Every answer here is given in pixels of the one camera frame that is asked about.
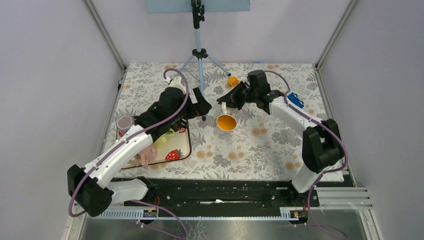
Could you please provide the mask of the floral mug orange inside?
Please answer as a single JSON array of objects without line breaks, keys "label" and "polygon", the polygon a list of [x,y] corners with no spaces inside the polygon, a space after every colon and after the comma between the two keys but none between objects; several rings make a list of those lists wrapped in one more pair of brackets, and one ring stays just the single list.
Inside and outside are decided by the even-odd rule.
[{"label": "floral mug orange inside", "polygon": [[226,132],[233,131],[237,127],[237,120],[232,116],[225,102],[221,103],[222,113],[216,118],[217,126]]}]

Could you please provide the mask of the yellow mug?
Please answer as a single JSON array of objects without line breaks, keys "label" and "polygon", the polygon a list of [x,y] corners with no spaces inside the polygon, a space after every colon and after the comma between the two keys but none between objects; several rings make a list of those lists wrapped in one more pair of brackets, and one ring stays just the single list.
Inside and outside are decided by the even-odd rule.
[{"label": "yellow mug", "polygon": [[163,149],[169,144],[170,137],[172,137],[175,134],[174,130],[171,128],[169,131],[161,135],[154,143],[153,145],[157,149]]}]

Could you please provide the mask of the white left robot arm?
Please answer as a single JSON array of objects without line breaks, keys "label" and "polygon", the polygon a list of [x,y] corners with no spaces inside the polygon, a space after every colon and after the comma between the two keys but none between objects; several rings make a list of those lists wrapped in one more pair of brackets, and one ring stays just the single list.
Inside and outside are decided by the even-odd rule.
[{"label": "white left robot arm", "polygon": [[135,117],[135,123],[118,142],[83,167],[74,164],[67,170],[67,187],[71,197],[68,213],[78,203],[91,217],[99,216],[110,205],[138,200],[148,206],[155,192],[142,180],[134,178],[113,182],[118,171],[139,152],[147,149],[171,128],[177,129],[184,120],[205,116],[212,108],[201,90],[193,89],[196,103],[189,91],[167,87],[145,112]]}]

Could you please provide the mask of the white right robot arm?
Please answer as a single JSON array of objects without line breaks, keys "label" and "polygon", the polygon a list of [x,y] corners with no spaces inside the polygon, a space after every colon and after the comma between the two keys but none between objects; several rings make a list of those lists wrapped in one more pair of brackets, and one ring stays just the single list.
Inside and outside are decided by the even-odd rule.
[{"label": "white right robot arm", "polygon": [[348,153],[334,119],[322,120],[307,114],[289,99],[291,90],[285,93],[272,90],[266,74],[265,70],[249,72],[247,82],[240,82],[216,101],[223,109],[237,110],[241,110],[244,104],[254,103],[301,135],[303,166],[290,182],[292,189],[286,193],[287,201],[299,206],[307,199],[306,192],[319,182],[322,175],[332,172],[331,166],[339,160],[344,160],[344,165],[348,164]]}]

